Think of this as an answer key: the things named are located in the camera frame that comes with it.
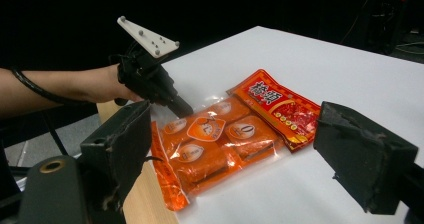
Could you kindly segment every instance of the snack packet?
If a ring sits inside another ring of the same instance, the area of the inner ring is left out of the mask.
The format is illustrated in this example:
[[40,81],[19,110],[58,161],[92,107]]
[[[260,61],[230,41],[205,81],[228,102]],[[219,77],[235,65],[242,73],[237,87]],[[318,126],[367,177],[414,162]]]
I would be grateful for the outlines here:
[[[227,98],[205,110],[163,127],[152,123],[151,152],[163,160],[153,165],[168,209],[185,208],[191,197],[276,155],[285,144],[298,150],[313,140],[313,122],[319,107],[272,81],[259,70],[229,90]],[[259,87],[258,83],[264,92],[272,91],[275,98],[267,99],[270,93],[255,92],[258,97],[249,93]],[[261,105],[267,103],[274,105],[262,109]],[[283,115],[290,125],[281,121]]]
[[259,69],[227,93],[239,97],[281,133],[291,152],[313,142],[320,106],[279,85],[265,70]]

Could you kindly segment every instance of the white table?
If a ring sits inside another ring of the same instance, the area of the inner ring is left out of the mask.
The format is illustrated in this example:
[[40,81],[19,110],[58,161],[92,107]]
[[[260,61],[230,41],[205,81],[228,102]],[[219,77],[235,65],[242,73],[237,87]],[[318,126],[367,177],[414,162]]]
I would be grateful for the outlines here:
[[[255,27],[163,66],[195,110],[226,97],[227,89],[265,69],[281,85],[317,104],[329,101],[353,108],[417,145],[416,163],[424,166],[422,64]],[[153,108],[154,120],[165,118],[174,117]],[[403,223],[408,210],[403,203],[394,216],[365,213],[333,174],[312,145],[295,154],[284,149],[277,158],[197,196],[175,215],[182,224]]]

